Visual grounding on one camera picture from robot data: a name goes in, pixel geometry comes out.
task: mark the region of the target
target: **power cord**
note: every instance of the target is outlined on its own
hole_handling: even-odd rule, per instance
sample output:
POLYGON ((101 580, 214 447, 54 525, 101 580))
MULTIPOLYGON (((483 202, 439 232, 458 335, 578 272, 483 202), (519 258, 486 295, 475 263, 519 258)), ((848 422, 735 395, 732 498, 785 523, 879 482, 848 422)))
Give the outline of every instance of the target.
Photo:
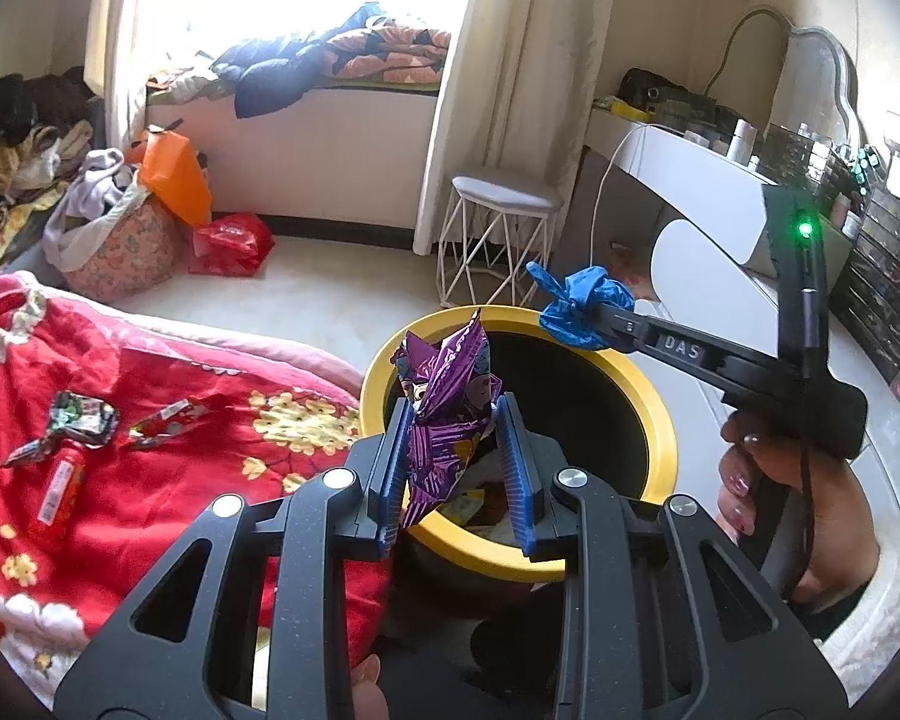
POLYGON ((790 34, 790 30, 794 28, 794 25, 790 23, 790 20, 783 15, 778 9, 775 7, 770 7, 769 5, 761 5, 759 7, 754 8, 754 10, 749 11, 744 15, 737 25, 733 28, 733 31, 730 33, 730 37, 727 38, 727 45, 724 47, 724 56, 720 60, 720 67, 717 68, 717 71, 711 77, 709 83, 706 85, 706 89, 703 89, 703 93, 705 95, 710 94, 710 90, 713 88, 713 85, 720 79, 721 74, 724 72, 724 69, 727 67, 727 60, 730 59, 730 50, 733 47, 733 40, 736 38, 737 33, 743 28, 743 25, 748 22, 750 19, 755 19, 757 16, 770 16, 780 27, 780 30, 785 35, 790 34))
POLYGON ((680 135, 676 129, 672 127, 666 127, 664 124, 637 124, 634 129, 631 129, 630 132, 624 135, 623 140, 620 143, 617 143, 617 148, 613 150, 613 155, 610 157, 610 165, 607 165, 607 169, 604 171, 604 177, 600 179, 600 186, 597 187, 597 201, 593 204, 593 218, 590 221, 590 265, 593 266, 593 238, 597 229, 597 211, 600 210, 600 200, 604 195, 604 184, 607 183, 607 176, 610 175, 610 171, 613 170, 613 165, 617 161, 617 154, 620 153, 620 149, 624 148, 624 143, 629 140, 634 132, 642 132, 647 127, 656 127, 657 129, 662 129, 664 132, 670 132, 674 135, 680 135))

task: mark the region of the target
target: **trash can rim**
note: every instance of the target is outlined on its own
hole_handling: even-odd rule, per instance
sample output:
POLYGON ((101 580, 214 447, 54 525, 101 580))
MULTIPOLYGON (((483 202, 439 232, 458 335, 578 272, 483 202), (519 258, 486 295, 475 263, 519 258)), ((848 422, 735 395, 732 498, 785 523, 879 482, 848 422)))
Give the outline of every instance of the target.
MULTIPOLYGON (((407 331, 416 333, 425 341, 439 341, 463 327, 476 308, 460 306, 428 314, 391 336, 373 358, 364 379, 360 393, 362 436, 373 436, 386 429, 380 405, 386 403, 396 380, 396 372, 390 360, 407 331)), ((539 314, 532 309, 514 306, 482 306, 481 309, 481 321, 487 331, 519 333, 557 343, 538 325, 539 314)), ((631 401, 647 437, 649 467, 647 482, 640 497, 652 503, 663 503, 677 485, 677 435, 663 400, 643 371, 626 355, 612 350, 572 351, 600 368, 631 401)), ((409 533, 455 565, 494 579, 536 583, 563 578, 563 560, 530 562, 519 549, 480 538, 455 525, 439 512, 428 514, 422 522, 410 528, 409 533)))

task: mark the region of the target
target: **hand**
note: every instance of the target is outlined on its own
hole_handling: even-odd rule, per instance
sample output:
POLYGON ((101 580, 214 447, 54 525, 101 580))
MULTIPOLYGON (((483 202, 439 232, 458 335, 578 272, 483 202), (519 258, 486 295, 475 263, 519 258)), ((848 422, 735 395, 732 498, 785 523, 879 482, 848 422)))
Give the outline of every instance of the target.
POLYGON ((379 677, 380 659, 375 655, 367 656, 350 672, 354 720, 389 720, 384 692, 377 686, 379 677))
MULTIPOLYGON (((754 532, 756 509, 751 490, 762 474, 800 490, 799 444, 768 431, 753 415, 737 412, 720 435, 732 447, 720 460, 722 488, 717 496, 721 527, 736 541, 754 532)), ((810 450, 814 501, 814 544, 807 572, 793 601, 814 610, 852 594, 876 571, 880 547, 863 488, 850 465, 810 450)))

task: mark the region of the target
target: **red blanket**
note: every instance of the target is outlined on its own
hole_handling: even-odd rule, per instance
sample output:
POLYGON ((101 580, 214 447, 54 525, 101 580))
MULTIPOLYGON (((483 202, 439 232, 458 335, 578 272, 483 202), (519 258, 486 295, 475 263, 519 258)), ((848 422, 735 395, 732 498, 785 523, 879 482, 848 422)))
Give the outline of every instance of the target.
MULTIPOLYGON (((87 473, 61 551, 29 537, 50 461, 0 469, 0 647, 45 700, 87 638, 219 494, 257 503, 291 493, 346 459, 355 398, 306 370, 161 336, 76 299, 0 278, 0 461, 43 434, 57 391, 120 410, 115 440, 85 452, 87 473), (225 409, 163 445, 139 450, 127 428, 183 397, 225 409)), ((386 567, 346 570, 351 659, 382 614, 386 567)), ((269 624, 269 577, 261 623, 269 624)))

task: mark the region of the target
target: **curtain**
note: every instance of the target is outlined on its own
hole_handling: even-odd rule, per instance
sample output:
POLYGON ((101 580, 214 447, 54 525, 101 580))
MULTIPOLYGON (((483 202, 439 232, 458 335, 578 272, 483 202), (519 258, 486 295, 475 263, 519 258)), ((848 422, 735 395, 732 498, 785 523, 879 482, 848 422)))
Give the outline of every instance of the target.
POLYGON ((144 127, 146 80, 186 30, 180 1, 90 1, 83 80, 104 99, 111 148, 126 148, 144 127))
POLYGON ((466 165, 519 170, 566 216, 613 0, 469 0, 431 131, 413 251, 429 254, 466 165))

